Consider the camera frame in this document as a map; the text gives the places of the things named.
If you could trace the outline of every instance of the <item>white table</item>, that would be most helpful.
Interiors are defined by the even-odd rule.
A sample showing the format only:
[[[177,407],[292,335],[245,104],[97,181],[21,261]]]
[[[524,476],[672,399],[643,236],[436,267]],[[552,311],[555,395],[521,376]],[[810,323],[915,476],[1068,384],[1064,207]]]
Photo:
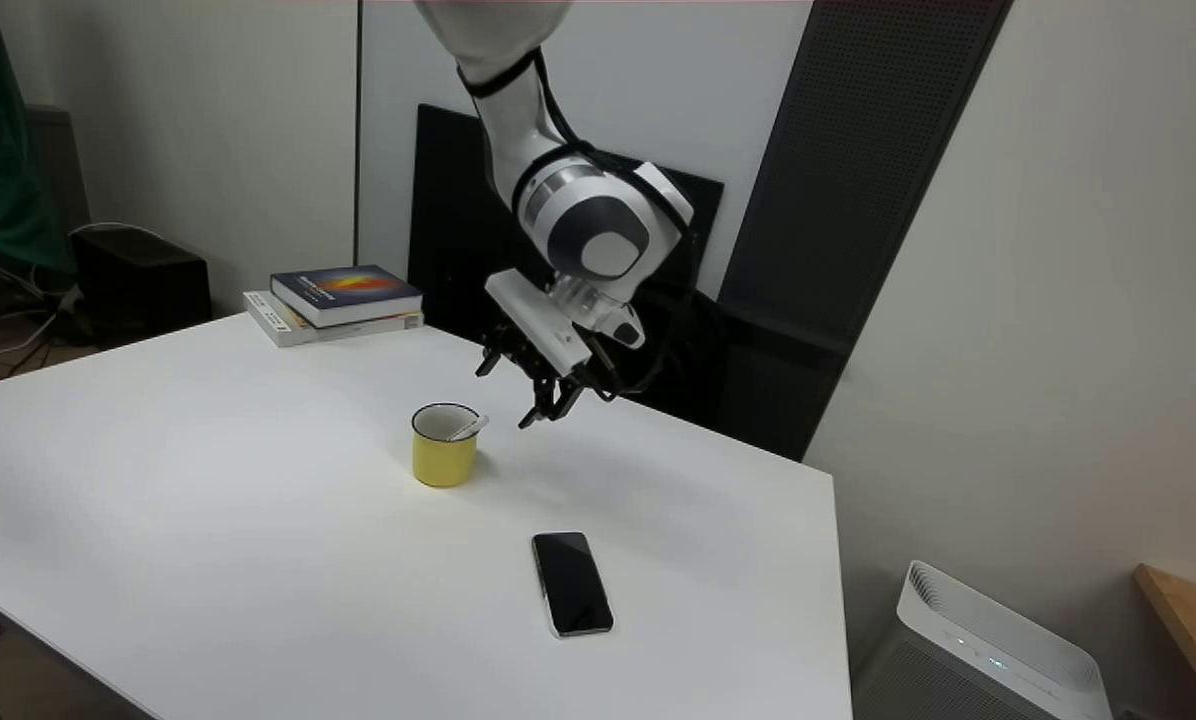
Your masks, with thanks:
[[[231,315],[0,384],[0,611],[150,714],[848,714],[822,472],[629,399],[515,433],[475,363]],[[407,476],[427,399],[492,412],[461,490]],[[534,533],[588,533],[614,632],[552,632]]]

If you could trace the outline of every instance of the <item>cup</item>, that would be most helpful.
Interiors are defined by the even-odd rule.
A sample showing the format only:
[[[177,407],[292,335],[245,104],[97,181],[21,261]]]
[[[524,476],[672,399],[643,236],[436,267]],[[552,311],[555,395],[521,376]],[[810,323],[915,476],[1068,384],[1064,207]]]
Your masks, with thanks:
[[[461,487],[475,472],[484,416],[467,402],[425,402],[410,412],[410,476],[427,487]]]

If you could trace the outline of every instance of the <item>floor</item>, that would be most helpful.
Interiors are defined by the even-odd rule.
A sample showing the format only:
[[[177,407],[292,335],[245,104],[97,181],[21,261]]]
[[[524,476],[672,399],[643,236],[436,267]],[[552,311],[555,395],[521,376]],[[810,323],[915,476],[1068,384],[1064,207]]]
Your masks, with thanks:
[[[0,278],[0,381],[86,352],[76,341],[76,315],[53,315],[47,298]]]
[[[0,720],[132,720],[118,694],[21,632],[0,632]]]

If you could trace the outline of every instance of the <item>cable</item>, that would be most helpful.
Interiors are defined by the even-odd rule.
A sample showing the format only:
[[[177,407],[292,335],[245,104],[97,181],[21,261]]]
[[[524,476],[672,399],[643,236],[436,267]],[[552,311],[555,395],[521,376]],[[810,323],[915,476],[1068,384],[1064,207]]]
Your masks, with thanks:
[[[44,366],[47,345],[53,345],[53,331],[44,331],[3,376],[21,376],[37,354],[40,354],[37,366]]]
[[[21,284],[29,297],[44,297],[44,288],[37,284],[37,265],[31,265],[31,274],[15,274],[15,270],[0,267],[0,278]]]
[[[40,335],[44,335],[69,307],[76,307],[76,298],[81,298],[81,288],[69,288],[63,298],[60,298],[60,307],[57,307],[57,311],[53,311],[29,341],[0,346],[0,354],[37,346],[37,341],[40,341]]]

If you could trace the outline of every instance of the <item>black box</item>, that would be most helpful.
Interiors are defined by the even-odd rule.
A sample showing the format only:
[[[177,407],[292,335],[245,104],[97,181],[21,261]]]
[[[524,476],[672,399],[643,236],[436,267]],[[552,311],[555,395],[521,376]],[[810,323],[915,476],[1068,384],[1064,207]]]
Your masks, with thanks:
[[[198,254],[138,228],[86,228],[71,236],[83,311],[110,335],[160,335],[213,320]]]

